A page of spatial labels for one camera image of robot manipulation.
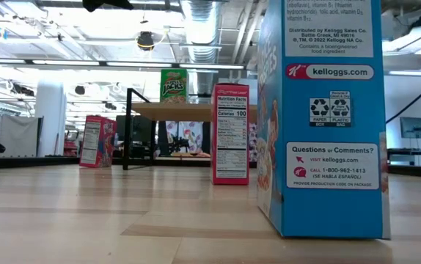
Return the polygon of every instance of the computer monitor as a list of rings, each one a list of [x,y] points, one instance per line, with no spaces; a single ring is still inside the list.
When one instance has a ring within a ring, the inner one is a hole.
[[[400,117],[401,137],[404,139],[421,139],[421,118]]]
[[[152,121],[143,116],[131,117],[131,139],[133,142],[150,142]],[[125,115],[116,116],[116,133],[118,140],[124,141]]]

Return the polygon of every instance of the recycling symbol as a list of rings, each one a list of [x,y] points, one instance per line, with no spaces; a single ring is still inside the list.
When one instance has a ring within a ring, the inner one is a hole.
[[[312,112],[313,116],[325,117],[329,112],[328,101],[325,99],[314,99],[314,101],[311,103],[310,111]]]
[[[349,115],[349,104],[348,101],[344,99],[336,99],[334,102],[332,101],[331,110],[334,116],[342,116],[346,117]]]

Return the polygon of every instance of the white pillar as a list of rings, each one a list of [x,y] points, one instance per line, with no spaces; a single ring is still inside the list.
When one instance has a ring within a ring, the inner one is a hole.
[[[38,157],[64,153],[65,111],[67,106],[64,84],[41,79],[37,85],[35,116],[44,117]]]

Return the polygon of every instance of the wooden floor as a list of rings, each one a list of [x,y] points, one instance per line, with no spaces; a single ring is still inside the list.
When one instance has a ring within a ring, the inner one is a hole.
[[[421,264],[421,178],[390,177],[391,241],[281,239],[209,169],[0,169],[0,263]]]

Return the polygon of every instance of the green cereal box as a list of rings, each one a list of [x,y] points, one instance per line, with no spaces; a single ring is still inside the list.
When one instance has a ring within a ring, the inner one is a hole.
[[[186,103],[188,97],[188,71],[183,69],[161,70],[160,102]]]

